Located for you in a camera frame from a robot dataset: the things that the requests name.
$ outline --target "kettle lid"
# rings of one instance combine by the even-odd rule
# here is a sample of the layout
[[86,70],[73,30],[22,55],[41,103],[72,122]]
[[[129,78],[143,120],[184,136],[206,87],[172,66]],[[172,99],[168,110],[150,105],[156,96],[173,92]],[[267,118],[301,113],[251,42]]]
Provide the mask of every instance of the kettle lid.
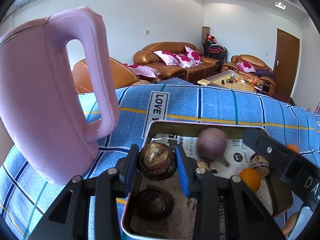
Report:
[[0,46],[2,45],[2,43],[4,43],[9,38],[11,38],[12,36],[14,36],[20,32],[23,32],[24,30],[46,24],[48,22],[48,18],[49,17],[45,17],[45,18],[41,18],[41,19],[28,21],[28,22],[25,22],[25,23],[17,26],[17,27],[14,27],[14,28],[8,30],[4,35],[2,35],[0,37]]

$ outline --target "kettle handle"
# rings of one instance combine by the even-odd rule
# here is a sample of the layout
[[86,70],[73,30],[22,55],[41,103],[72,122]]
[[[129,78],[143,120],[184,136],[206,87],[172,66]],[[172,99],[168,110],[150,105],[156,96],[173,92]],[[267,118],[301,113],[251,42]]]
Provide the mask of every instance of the kettle handle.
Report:
[[119,105],[110,67],[106,28],[102,16],[87,6],[51,15],[46,34],[54,37],[57,47],[65,48],[71,40],[79,40],[83,47],[101,118],[88,123],[84,131],[87,143],[109,135],[117,126]]

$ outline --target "brown leather sofa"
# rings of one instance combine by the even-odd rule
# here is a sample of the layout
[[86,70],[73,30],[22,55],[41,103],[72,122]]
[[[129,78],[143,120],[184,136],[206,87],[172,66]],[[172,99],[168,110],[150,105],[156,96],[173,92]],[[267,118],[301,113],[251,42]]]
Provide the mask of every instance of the brown leather sofa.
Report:
[[[233,56],[231,58],[231,62],[226,62],[226,63],[222,64],[221,71],[226,71],[226,70],[230,69],[230,70],[233,70],[233,71],[241,73],[241,74],[247,74],[246,72],[239,70],[239,68],[237,66],[237,63],[239,63],[239,62],[249,62],[254,66],[255,69],[262,68],[262,69],[266,69],[272,73],[272,69],[270,67],[268,67],[266,65],[266,63],[264,63],[261,59],[255,57],[255,56],[246,55],[246,54],[239,55],[239,56],[238,55]],[[260,77],[260,80],[265,83],[265,85],[263,87],[263,93],[268,96],[272,96],[276,90],[276,83],[274,82],[274,80],[272,78],[269,78],[266,76]]]
[[[133,72],[114,58],[110,58],[110,66],[116,89],[133,85],[150,84],[148,81],[139,80]],[[78,94],[93,92],[85,59],[75,64],[72,70],[72,76]]]
[[134,64],[149,65],[156,68],[160,73],[160,79],[169,79],[172,77],[179,77],[190,83],[196,84],[198,80],[215,75],[220,67],[220,61],[214,58],[201,56],[201,64],[191,68],[182,68],[180,66],[167,66],[163,63],[162,59],[158,57],[154,51],[165,50],[171,53],[185,54],[187,46],[200,55],[201,52],[196,46],[187,42],[157,42],[144,47],[142,50],[138,51],[134,57]]

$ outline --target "recessed light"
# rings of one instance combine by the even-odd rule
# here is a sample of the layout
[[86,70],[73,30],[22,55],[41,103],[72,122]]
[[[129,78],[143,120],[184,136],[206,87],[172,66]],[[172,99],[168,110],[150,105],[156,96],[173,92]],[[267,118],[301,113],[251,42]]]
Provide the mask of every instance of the recessed light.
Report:
[[278,7],[278,8],[280,8],[280,9],[282,9],[282,10],[285,10],[285,8],[286,8],[286,6],[283,5],[283,4],[280,3],[280,2],[276,2],[275,6]]

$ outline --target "newspaper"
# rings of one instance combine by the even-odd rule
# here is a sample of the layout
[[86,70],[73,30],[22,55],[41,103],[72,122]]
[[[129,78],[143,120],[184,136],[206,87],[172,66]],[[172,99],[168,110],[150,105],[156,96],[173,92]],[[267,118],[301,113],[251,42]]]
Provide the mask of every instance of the newspaper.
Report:
[[[196,160],[198,159],[198,138],[158,133],[152,138],[152,140],[166,144],[173,150],[178,143],[182,144],[188,157],[192,157]],[[243,169],[250,167],[250,157],[254,153],[255,152],[252,149],[242,142],[242,139],[228,139],[224,156],[230,163],[230,166],[225,167],[220,162],[212,162],[210,163],[210,169],[214,171],[216,176],[229,179],[233,175],[238,175]],[[257,191],[256,196],[268,210],[269,214],[272,215],[272,202],[265,179],[261,180],[261,186]]]
[[[180,143],[183,145],[188,157],[197,159],[196,146],[198,138],[183,137],[170,134],[157,134],[152,141],[161,142],[174,150],[174,147]],[[242,143],[240,139],[227,140],[225,158],[230,163],[227,168],[219,162],[210,163],[210,168],[216,176],[229,179],[232,175],[239,174],[243,169],[249,167],[250,157],[254,154],[249,147]],[[151,221],[139,216],[137,210],[133,212],[130,227],[139,236],[151,237],[156,239],[192,239],[195,220],[197,200],[186,198],[181,189],[178,173],[169,179],[156,181],[143,177],[139,191],[148,187],[159,187],[169,192],[174,197],[174,207],[170,216],[166,219]],[[271,197],[267,184],[263,179],[257,197],[272,214]],[[223,206],[223,196],[219,196],[219,233],[220,238],[225,237],[225,213]]]

